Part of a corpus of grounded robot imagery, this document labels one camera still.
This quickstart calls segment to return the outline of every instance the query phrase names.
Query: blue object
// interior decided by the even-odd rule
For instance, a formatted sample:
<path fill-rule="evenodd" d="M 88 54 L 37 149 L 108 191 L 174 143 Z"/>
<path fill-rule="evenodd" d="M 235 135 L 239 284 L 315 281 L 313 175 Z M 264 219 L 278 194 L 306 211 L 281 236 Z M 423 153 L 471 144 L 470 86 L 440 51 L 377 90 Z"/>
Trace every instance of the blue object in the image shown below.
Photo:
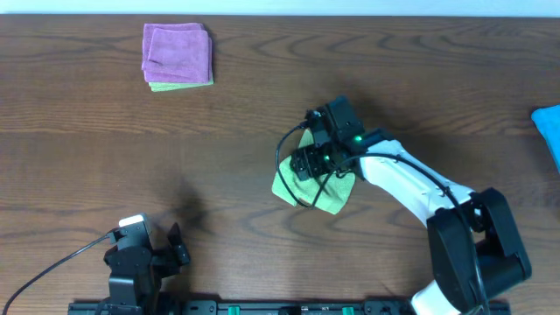
<path fill-rule="evenodd" d="M 531 119 L 549 145 L 556 167 L 560 172 L 560 105 L 538 109 L 533 112 Z"/>

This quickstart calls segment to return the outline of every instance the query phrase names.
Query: stack of towels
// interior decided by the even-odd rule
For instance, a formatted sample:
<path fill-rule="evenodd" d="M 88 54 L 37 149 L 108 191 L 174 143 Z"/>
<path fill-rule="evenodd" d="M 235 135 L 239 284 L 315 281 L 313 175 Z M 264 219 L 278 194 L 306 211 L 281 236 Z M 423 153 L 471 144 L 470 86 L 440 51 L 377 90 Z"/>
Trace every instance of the stack of towels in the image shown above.
<path fill-rule="evenodd" d="M 153 92 L 214 84 L 212 40 L 199 23 L 145 24 L 142 70 Z"/>

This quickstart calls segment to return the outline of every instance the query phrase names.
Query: purple towel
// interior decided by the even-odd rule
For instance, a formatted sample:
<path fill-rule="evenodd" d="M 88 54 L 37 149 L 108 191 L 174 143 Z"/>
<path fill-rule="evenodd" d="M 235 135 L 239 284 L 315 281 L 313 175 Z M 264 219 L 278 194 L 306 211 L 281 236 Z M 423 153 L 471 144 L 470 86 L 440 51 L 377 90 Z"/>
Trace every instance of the purple towel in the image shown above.
<path fill-rule="evenodd" d="M 142 69 L 147 82 L 208 83 L 212 40 L 198 23 L 146 24 Z"/>
<path fill-rule="evenodd" d="M 209 50 L 206 31 L 168 31 L 156 29 L 151 39 L 146 72 L 184 77 L 189 83 L 206 83 Z"/>

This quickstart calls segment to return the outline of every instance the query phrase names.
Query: wood grain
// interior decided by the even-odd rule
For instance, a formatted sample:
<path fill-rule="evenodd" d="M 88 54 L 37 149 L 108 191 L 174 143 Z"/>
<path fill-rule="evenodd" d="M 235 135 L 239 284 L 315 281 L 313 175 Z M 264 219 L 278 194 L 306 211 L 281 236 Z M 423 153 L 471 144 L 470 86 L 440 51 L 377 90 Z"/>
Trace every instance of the wood grain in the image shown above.
<path fill-rule="evenodd" d="M 152 93 L 144 23 L 201 22 L 215 85 Z M 560 176 L 530 120 L 560 101 L 560 20 L 0 16 L 0 303 L 43 268 L 146 212 L 192 265 L 165 284 L 222 298 L 409 296 L 431 279 L 424 227 L 358 183 L 337 216 L 270 192 L 273 150 L 339 94 L 445 176 L 508 198 L 534 275 L 516 314 L 558 313 Z M 286 150 L 297 139 L 286 144 Z M 102 244 L 12 314 L 108 295 Z"/>

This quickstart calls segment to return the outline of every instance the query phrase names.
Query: green towel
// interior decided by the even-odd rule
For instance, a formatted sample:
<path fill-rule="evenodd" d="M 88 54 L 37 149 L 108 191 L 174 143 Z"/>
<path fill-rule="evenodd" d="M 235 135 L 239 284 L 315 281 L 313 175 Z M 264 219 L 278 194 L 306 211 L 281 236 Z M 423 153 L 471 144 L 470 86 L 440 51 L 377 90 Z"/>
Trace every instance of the green towel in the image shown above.
<path fill-rule="evenodd" d="M 313 135 L 309 130 L 306 130 L 299 142 L 299 147 L 301 148 L 309 144 L 313 144 Z M 298 175 L 296 175 L 296 173 L 291 169 L 290 161 L 291 157 L 287 157 L 280 164 L 282 176 L 296 197 L 311 204 L 313 199 L 315 199 L 315 195 L 319 191 L 321 183 L 325 180 L 326 175 L 323 175 L 318 179 L 310 178 L 306 181 L 300 181 L 298 179 Z M 319 196 L 315 207 L 327 211 L 330 214 L 337 214 L 347 203 L 355 180 L 356 176 L 353 173 L 348 173 L 343 178 L 337 178 L 334 175 L 331 176 L 329 181 L 326 183 L 325 189 Z M 290 196 L 290 193 L 286 190 L 286 187 L 284 187 L 284 184 L 278 174 L 274 177 L 272 192 L 292 206 L 296 206 L 297 202 Z"/>
<path fill-rule="evenodd" d="M 164 92 L 172 91 L 180 88 L 196 88 L 214 84 L 214 78 L 208 83 L 163 83 L 163 82 L 150 82 L 151 92 Z"/>

